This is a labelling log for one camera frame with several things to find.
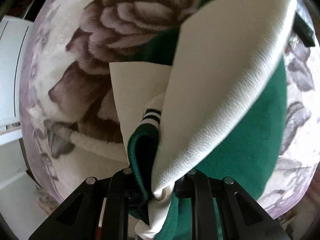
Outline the floral purple bed blanket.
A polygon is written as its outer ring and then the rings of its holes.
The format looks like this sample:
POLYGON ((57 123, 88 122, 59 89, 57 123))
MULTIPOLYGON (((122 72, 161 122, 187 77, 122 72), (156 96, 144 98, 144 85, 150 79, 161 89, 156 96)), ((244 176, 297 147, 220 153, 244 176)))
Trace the floral purple bed blanket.
MULTIPOLYGON (((20 117, 40 204, 52 212, 86 178, 127 164, 109 64, 161 31, 176 29, 200 0, 46 0, 23 61, 20 117)), ((278 162, 259 204, 272 217, 294 207, 319 163, 319 47, 296 32, 284 51, 287 117, 278 162)))

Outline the green white varsity jacket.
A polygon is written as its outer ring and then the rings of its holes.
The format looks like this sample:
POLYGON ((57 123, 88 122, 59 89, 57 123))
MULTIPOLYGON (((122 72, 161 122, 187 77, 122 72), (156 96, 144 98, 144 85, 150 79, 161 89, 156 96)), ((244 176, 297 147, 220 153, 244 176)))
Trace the green white varsity jacket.
POLYGON ((139 239, 190 239, 192 169, 232 177, 272 217, 304 196, 319 163, 319 45, 301 0, 200 0, 179 27, 110 65, 138 188, 139 239))

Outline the white sliding wardrobe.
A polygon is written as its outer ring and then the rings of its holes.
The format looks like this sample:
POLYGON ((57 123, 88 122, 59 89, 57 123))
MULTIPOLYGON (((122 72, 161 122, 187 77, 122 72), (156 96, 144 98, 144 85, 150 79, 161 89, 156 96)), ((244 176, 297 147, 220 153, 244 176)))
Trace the white sliding wardrobe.
POLYGON ((1 145, 22 137, 19 91, 23 58, 33 22, 5 15, 1 20, 1 145))

